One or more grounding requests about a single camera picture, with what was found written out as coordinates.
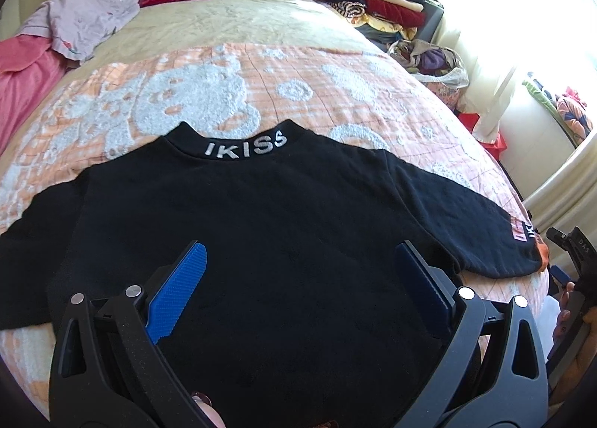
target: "bedspread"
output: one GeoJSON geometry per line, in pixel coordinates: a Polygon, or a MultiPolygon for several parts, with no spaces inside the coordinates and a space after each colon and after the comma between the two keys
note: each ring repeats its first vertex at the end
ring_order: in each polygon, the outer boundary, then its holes
{"type": "MultiPolygon", "coordinates": [[[[115,46],[117,38],[102,46],[115,46]]],[[[292,119],[336,140],[387,149],[528,222],[500,167],[456,117],[392,59],[366,41],[354,42],[350,51],[226,44],[167,50],[133,63],[107,61],[93,71],[84,64],[73,72],[79,78],[44,102],[2,158],[0,233],[35,193],[137,148],[181,120],[204,136],[245,138],[292,119]]],[[[96,56],[104,55],[98,49],[96,56]]],[[[491,247],[491,238],[487,243],[491,247]]],[[[509,300],[520,293],[535,315],[547,292],[546,273],[503,280],[465,273],[463,280],[485,298],[509,300]]],[[[0,333],[0,354],[46,415],[53,342],[49,324],[0,333]]]]}

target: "blue clamp pad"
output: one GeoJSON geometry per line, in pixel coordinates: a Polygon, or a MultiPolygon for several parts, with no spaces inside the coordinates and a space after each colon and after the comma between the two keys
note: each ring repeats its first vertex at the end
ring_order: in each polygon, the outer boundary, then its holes
{"type": "Polygon", "coordinates": [[[447,343],[453,335],[455,303],[447,285],[446,274],[429,266],[409,241],[400,243],[395,251],[395,264],[404,288],[419,311],[429,334],[447,343]]]}
{"type": "Polygon", "coordinates": [[[172,333],[206,266],[205,246],[195,243],[149,303],[146,329],[154,345],[172,333]]]}
{"type": "Polygon", "coordinates": [[[551,265],[549,267],[549,273],[557,283],[563,286],[563,288],[566,288],[566,284],[572,281],[572,279],[568,276],[568,273],[564,272],[557,265],[551,265]]]}

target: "black t-shirt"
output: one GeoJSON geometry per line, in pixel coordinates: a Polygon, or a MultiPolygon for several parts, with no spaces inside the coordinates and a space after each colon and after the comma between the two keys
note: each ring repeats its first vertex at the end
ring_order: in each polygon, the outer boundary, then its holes
{"type": "Polygon", "coordinates": [[[388,426],[440,352],[396,275],[410,240],[451,277],[541,265],[492,201],[290,120],[247,140],[181,123],[34,197],[0,236],[0,328],[119,294],[202,242],[207,270],[159,346],[229,428],[388,426]]]}

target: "fingernail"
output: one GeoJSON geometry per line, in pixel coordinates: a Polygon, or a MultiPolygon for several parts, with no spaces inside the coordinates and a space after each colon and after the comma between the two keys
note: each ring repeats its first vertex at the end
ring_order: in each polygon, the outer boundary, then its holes
{"type": "Polygon", "coordinates": [[[193,393],[191,393],[191,396],[193,397],[195,402],[199,401],[199,402],[205,403],[206,405],[211,406],[211,399],[209,397],[205,396],[205,394],[199,393],[199,391],[194,391],[193,393]]]}

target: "red sweater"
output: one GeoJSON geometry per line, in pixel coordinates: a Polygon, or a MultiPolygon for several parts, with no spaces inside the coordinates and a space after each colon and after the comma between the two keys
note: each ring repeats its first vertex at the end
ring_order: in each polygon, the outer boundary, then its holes
{"type": "Polygon", "coordinates": [[[417,13],[406,7],[382,0],[365,0],[367,14],[375,14],[387,21],[400,24],[405,28],[418,28],[425,24],[425,13],[417,13]]]}

